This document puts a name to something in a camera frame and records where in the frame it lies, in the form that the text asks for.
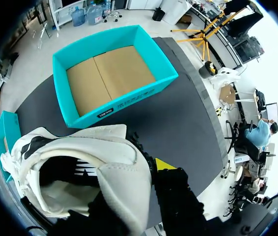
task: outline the yellow tripod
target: yellow tripod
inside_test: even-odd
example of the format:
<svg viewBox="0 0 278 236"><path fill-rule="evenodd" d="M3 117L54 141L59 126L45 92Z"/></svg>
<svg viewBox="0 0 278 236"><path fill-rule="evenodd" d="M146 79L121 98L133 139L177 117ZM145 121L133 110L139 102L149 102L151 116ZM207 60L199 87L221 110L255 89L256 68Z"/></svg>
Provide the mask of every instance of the yellow tripod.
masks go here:
<svg viewBox="0 0 278 236"><path fill-rule="evenodd" d="M172 29L171 32L177 32L177 31L184 31L184 32L195 32L192 34L190 39L183 39L183 40L177 40L176 42L187 42L187 41L201 41L200 43L196 44L197 47L202 47L202 61L205 59L205 52L207 52L208 60L210 60L210 53L209 53L209 42L208 38L210 38L213 34L215 34L219 29L221 29L224 25L226 25L230 20L232 20L237 14L239 14L242 10L236 12L229 18L227 18L223 23L221 23L218 27L212 29L211 27L223 16L225 16L224 12L222 12L217 18L215 18L205 29L199 30L199 29Z"/></svg>

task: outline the black trash can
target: black trash can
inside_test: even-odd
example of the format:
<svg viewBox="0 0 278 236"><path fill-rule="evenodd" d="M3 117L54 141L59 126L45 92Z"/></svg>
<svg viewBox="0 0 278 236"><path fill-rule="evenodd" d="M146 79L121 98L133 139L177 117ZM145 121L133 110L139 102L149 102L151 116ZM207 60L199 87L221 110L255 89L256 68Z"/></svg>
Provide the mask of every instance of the black trash can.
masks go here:
<svg viewBox="0 0 278 236"><path fill-rule="evenodd" d="M215 73L213 73L211 71L211 69L210 69L210 64L211 63L212 62L210 62L210 61L206 61L204 66L199 69L199 74L202 76L202 78L206 79L206 78L214 76L218 73L218 70L217 70L217 68L214 64L213 64L213 68L215 69Z"/></svg>
<svg viewBox="0 0 278 236"><path fill-rule="evenodd" d="M158 8L155 8L155 11L154 11L154 13L153 13L152 19L153 19L154 21L161 21L162 18L164 17L164 15L165 15L165 12L163 12L163 11L161 10L161 8L158 7Z"/></svg>

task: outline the gray mat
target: gray mat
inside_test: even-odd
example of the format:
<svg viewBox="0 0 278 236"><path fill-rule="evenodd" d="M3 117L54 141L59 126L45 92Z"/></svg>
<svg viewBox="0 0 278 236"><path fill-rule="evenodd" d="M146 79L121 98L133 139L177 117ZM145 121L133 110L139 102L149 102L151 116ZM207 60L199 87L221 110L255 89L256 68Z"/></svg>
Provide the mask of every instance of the gray mat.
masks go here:
<svg viewBox="0 0 278 236"><path fill-rule="evenodd" d="M219 120L198 72L172 38L154 38L179 77L162 92L135 103L94 124L126 124L136 131L144 150L189 176L199 195L227 161ZM40 84L18 108L21 134L40 126L57 136L77 131L67 128L56 97L53 76ZM152 190L148 227L161 222Z"/></svg>

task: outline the teal bin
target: teal bin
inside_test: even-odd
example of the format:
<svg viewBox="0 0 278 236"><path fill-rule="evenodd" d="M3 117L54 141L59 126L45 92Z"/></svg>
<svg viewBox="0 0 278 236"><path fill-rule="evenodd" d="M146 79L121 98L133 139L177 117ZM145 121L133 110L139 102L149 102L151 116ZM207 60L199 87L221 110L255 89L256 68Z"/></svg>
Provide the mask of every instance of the teal bin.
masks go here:
<svg viewBox="0 0 278 236"><path fill-rule="evenodd" d="M134 46L154 76L155 82L117 97L80 116L70 90L67 69L97 55L128 46ZM161 92L178 77L168 58L140 26L102 31L66 46L53 55L53 74L59 107L66 125L81 129Z"/></svg>
<svg viewBox="0 0 278 236"><path fill-rule="evenodd" d="M0 116L0 156L6 153L4 138L6 138L8 151L11 153L14 144L21 138L18 116L15 113L3 111ZM10 173L2 169L1 161L0 169L6 182L12 180Z"/></svg>

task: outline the cardboard flap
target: cardboard flap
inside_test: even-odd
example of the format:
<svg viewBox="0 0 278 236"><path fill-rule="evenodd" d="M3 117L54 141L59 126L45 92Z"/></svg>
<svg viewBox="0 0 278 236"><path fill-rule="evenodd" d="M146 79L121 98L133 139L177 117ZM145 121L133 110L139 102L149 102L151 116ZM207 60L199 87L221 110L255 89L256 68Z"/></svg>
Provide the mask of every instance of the cardboard flap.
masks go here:
<svg viewBox="0 0 278 236"><path fill-rule="evenodd" d="M81 117L111 101L93 58L68 69L67 77Z"/></svg>
<svg viewBox="0 0 278 236"><path fill-rule="evenodd" d="M220 100L228 104L235 103L235 90L231 85L226 85L221 88Z"/></svg>
<svg viewBox="0 0 278 236"><path fill-rule="evenodd" d="M94 60L112 100L155 82L134 46L106 52Z"/></svg>

